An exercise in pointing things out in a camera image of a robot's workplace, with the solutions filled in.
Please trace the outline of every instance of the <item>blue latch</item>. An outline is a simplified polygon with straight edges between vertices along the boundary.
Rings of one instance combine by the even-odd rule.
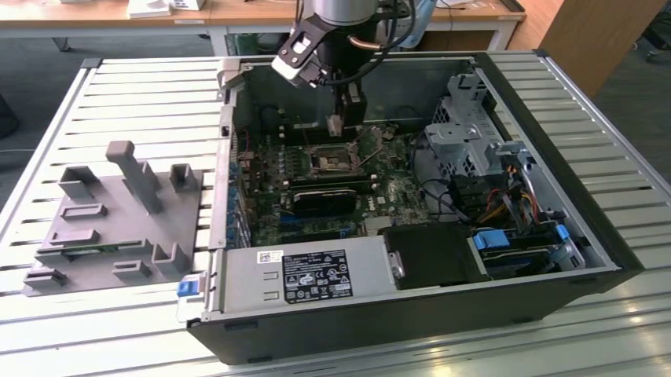
[[[572,238],[572,234],[569,233],[569,229],[564,225],[557,226],[557,234],[564,240],[569,240]]]
[[[199,281],[186,280],[179,282],[178,297],[195,296],[199,294]]]
[[[473,241],[479,250],[512,246],[512,242],[508,240],[506,232],[502,230],[485,230],[475,235]]]

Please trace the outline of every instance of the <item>motherboard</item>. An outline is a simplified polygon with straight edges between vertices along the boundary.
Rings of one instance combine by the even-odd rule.
[[[253,246],[375,236],[431,221],[410,169],[417,133],[382,123],[334,138],[309,123],[247,139],[239,166]]]

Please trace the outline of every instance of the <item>power supply label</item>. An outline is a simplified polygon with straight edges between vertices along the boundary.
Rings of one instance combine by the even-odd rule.
[[[353,296],[345,250],[285,255],[285,301],[290,304]]]

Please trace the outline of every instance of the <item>floor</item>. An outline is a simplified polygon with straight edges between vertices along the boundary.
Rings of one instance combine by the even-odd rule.
[[[71,46],[73,50],[62,53],[46,38],[0,39],[0,93],[23,122],[19,131],[0,139],[0,151],[38,146],[86,57],[213,55],[210,41],[197,36],[73,38]],[[632,51],[596,103],[671,181],[671,57],[648,63],[646,50],[642,43],[640,49]],[[0,207],[30,158],[31,152],[0,152]]]

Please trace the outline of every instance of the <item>desk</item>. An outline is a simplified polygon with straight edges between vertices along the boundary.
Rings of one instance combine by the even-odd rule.
[[[207,34],[213,2],[198,12],[174,10],[171,16],[129,19],[129,0],[62,4],[59,0],[3,0],[0,38],[102,37]]]
[[[489,49],[506,49],[525,13],[510,12],[500,0],[490,6],[450,11],[437,9],[430,31],[494,31]],[[59,0],[5,0],[0,38],[67,38],[110,35],[213,36],[217,56],[227,56],[226,36],[237,33],[289,32],[295,5],[273,0],[207,0],[198,12],[130,20],[129,0],[94,0],[62,4]]]
[[[435,9],[429,31],[494,31],[490,50],[504,50],[525,13],[512,12],[500,0],[485,0],[478,9]],[[217,56],[227,56],[226,36],[238,33],[283,33],[290,31],[297,6],[277,0],[214,0],[210,36]]]

